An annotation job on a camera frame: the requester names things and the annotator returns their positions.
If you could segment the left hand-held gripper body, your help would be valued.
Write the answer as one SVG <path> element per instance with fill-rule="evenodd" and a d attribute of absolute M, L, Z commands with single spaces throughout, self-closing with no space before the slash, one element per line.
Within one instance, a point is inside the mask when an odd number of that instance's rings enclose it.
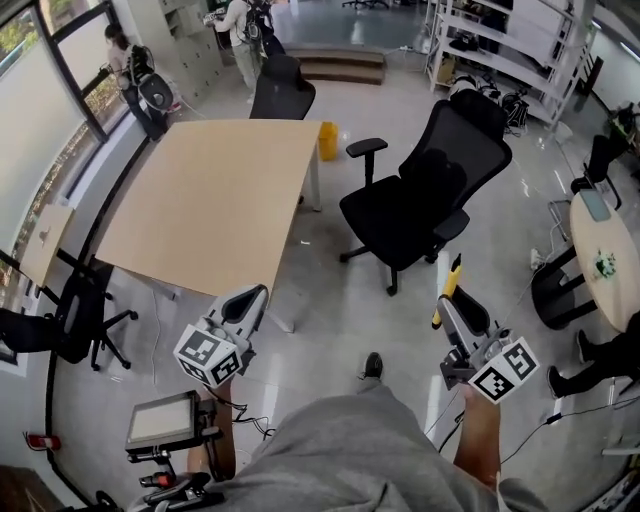
<path fill-rule="evenodd" d="M 255 357 L 250 337 L 256 330 L 256 307 L 217 299 L 210 312 L 183 331 L 173 355 L 183 372 L 209 388 L 243 375 Z"/>

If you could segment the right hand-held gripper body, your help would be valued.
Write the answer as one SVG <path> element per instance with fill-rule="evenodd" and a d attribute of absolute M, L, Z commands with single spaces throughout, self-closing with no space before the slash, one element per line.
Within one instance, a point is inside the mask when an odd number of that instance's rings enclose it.
<path fill-rule="evenodd" d="M 474 388 L 491 403 L 500 403 L 540 368 L 526 340 L 513 331 L 497 329 L 489 336 L 458 341 L 440 370 L 448 389 L 458 384 Z"/>

